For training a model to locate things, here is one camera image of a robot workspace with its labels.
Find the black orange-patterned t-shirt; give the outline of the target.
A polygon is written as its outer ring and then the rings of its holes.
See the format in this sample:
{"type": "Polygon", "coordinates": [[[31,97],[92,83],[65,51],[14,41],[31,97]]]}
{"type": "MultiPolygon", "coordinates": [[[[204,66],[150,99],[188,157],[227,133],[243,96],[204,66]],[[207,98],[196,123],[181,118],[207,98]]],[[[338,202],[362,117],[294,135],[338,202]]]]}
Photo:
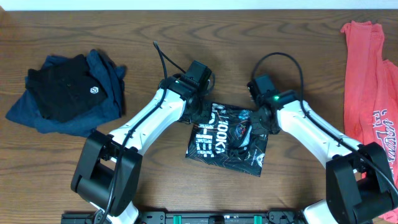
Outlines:
{"type": "Polygon", "coordinates": [[[268,135],[255,134],[252,110],[221,103],[211,104],[207,123],[195,123],[185,157],[259,177],[268,135]]]}

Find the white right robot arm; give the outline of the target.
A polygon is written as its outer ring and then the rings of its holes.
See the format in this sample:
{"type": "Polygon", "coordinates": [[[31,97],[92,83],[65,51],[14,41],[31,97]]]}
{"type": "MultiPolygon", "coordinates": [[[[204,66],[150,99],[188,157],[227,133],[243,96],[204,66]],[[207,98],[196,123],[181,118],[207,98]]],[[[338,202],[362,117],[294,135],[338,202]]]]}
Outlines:
{"type": "Polygon", "coordinates": [[[326,171],[326,197],[303,209],[305,223],[368,223],[397,208],[386,153],[375,142],[349,138],[319,117],[293,90],[251,90],[258,106],[253,123],[292,135],[326,171]]]}

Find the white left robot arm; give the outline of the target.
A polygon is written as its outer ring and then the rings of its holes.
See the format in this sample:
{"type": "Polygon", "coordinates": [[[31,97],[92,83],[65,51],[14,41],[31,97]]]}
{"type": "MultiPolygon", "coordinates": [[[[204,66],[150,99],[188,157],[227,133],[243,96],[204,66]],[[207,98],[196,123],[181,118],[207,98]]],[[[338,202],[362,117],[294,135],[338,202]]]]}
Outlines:
{"type": "Polygon", "coordinates": [[[75,169],[71,189],[96,207],[92,223],[135,223],[133,205],[142,159],[152,143],[177,121],[209,121],[205,95],[215,83],[209,78],[169,77],[153,99],[131,120],[109,134],[88,136],[75,169]]]}

